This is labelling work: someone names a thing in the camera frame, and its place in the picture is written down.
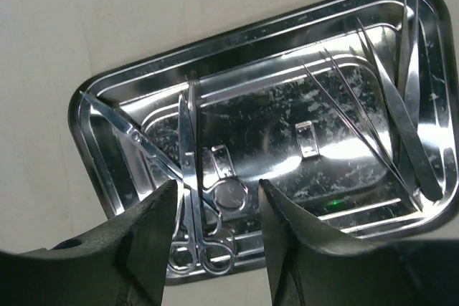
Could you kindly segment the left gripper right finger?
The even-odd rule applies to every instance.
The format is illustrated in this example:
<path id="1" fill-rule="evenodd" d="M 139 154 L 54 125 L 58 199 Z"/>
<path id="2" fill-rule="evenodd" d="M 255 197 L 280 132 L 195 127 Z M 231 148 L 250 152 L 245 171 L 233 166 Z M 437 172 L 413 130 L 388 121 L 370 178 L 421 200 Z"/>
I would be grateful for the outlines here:
<path id="1" fill-rule="evenodd" d="M 258 184 L 273 305 L 457 305 L 458 241 L 369 242 Z"/>

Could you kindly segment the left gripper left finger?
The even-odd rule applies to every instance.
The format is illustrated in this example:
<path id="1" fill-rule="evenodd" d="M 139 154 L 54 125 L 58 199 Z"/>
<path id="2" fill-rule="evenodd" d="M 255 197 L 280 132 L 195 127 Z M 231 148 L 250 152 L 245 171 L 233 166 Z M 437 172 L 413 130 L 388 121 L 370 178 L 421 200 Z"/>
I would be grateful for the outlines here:
<path id="1" fill-rule="evenodd" d="M 52 249 L 1 253 L 2 305 L 160 305 L 178 186 Z"/>

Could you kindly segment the steel scissors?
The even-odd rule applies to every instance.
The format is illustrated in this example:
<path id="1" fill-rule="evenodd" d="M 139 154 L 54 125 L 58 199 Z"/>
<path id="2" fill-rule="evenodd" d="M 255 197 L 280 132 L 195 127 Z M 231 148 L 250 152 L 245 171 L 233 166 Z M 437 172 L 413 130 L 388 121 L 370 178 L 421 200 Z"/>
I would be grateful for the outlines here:
<path id="1" fill-rule="evenodd" d="M 176 224 L 172 235 L 171 250 L 169 256 L 169 269 L 179 275 L 190 273 L 196 268 L 197 254 L 191 246 L 191 216 L 185 205 L 183 173 L 178 167 L 152 140 L 141 132 L 141 129 L 127 116 L 115 110 L 107 103 L 87 92 L 80 92 L 82 98 L 90 103 L 111 125 L 127 138 L 145 157 L 150 158 L 154 164 L 165 173 L 171 180 L 178 182 L 179 191 L 177 196 Z M 177 264 L 174 252 L 188 252 L 190 263 L 185 266 Z"/>

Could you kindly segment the steel hemostat clamp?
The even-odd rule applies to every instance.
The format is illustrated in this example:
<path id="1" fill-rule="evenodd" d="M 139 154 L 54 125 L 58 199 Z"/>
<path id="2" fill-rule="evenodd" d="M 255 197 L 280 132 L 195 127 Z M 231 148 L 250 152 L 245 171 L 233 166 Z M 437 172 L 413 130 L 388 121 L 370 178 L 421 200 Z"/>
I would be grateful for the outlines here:
<path id="1" fill-rule="evenodd" d="M 234 249 L 229 243 L 217 239 L 210 240 L 202 228 L 202 199 L 199 195 L 197 173 L 197 126 L 196 126 L 196 86 L 195 80 L 188 81 L 188 89 L 179 96 L 179 160 L 184 187 L 184 226 L 188 232 L 187 243 L 182 244 L 191 253 L 192 267 L 197 264 L 209 275 L 220 277 L 228 274 L 235 265 Z M 217 249 L 227 258 L 222 265 L 215 264 L 207 254 Z"/>

